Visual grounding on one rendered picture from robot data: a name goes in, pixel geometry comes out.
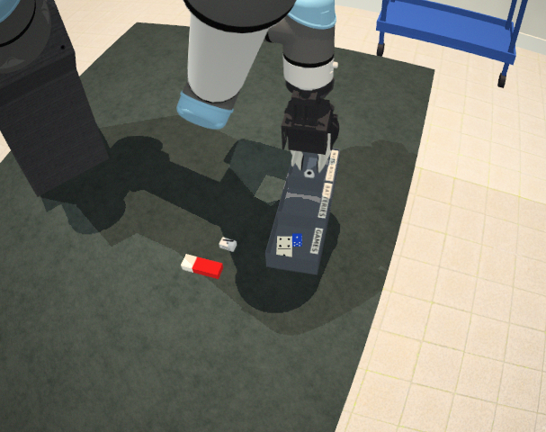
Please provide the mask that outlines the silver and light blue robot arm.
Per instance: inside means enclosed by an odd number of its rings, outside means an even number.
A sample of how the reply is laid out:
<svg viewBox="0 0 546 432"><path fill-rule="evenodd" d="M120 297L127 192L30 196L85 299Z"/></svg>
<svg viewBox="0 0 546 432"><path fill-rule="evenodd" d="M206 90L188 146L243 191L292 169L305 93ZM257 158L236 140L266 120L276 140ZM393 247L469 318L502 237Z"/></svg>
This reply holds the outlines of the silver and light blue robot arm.
<svg viewBox="0 0 546 432"><path fill-rule="evenodd" d="M176 110L187 121L214 130L226 125L263 41L282 44L283 73L290 84L311 91L333 79L320 98L333 90L335 0L183 2L191 13L190 55ZM32 63L50 30L45 0L0 0L0 74Z"/></svg>

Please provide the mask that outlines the grey rack of labelled bins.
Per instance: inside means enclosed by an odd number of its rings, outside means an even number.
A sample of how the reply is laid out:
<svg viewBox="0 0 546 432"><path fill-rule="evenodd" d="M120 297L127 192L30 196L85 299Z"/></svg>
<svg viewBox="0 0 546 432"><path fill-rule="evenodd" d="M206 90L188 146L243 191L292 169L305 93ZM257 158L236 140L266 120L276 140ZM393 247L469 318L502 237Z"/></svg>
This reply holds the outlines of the grey rack of labelled bins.
<svg viewBox="0 0 546 432"><path fill-rule="evenodd" d="M329 205L331 210L336 185L340 148L332 148L319 173L318 154L302 153L302 170L299 170L296 163L294 166L290 164L265 250L265 260L267 267L318 275L318 258L327 232L328 211ZM314 171L313 178L304 176L308 169ZM292 237L292 234L302 234L302 246L292 247L292 257L276 255L277 237Z"/></svg>

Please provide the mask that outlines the red and white eraser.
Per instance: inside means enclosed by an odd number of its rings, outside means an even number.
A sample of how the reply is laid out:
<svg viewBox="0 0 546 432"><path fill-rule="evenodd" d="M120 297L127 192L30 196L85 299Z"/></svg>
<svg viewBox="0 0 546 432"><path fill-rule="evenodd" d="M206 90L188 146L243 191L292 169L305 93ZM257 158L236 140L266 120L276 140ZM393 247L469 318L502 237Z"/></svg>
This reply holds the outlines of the red and white eraser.
<svg viewBox="0 0 546 432"><path fill-rule="evenodd" d="M216 279L219 279L223 269L223 265L221 263L190 255L185 255L181 267L183 270L200 275L206 275Z"/></svg>

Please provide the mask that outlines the white domino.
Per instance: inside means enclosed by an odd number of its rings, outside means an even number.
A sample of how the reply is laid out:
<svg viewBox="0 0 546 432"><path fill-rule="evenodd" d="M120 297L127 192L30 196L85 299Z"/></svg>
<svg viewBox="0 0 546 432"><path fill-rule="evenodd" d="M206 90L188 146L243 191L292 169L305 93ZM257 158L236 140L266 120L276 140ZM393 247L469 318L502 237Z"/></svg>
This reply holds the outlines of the white domino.
<svg viewBox="0 0 546 432"><path fill-rule="evenodd" d="M276 255L292 257L292 237L277 237Z"/></svg>

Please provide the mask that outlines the blue die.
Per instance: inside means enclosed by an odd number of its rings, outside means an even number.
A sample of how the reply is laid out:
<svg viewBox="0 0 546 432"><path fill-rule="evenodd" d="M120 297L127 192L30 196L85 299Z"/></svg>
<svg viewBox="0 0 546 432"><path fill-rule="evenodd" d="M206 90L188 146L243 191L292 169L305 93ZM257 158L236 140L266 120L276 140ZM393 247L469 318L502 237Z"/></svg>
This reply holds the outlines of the blue die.
<svg viewBox="0 0 546 432"><path fill-rule="evenodd" d="M302 246L302 234L292 234L292 246L293 247Z"/></svg>

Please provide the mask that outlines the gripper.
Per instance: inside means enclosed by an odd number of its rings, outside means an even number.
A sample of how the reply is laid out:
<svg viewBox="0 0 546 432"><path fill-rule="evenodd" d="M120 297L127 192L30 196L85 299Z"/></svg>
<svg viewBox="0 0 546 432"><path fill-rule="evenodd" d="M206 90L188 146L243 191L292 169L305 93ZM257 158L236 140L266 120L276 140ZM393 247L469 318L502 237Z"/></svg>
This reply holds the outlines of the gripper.
<svg viewBox="0 0 546 432"><path fill-rule="evenodd" d="M325 95L330 91L332 80L327 85L311 91L299 89L291 85L287 80L286 87L292 95L282 120L282 149L285 148L288 137L288 150L292 154L291 166L293 167L296 163L299 170L302 170L304 158L302 152L319 154L319 164L317 162L319 173L325 166L339 133L337 114L332 113L335 108L334 105L330 103L330 100L320 98L321 95ZM311 92L312 95L310 95ZM306 105L313 105L314 107ZM285 127L288 129L286 130ZM327 134L328 141L326 143Z"/></svg>

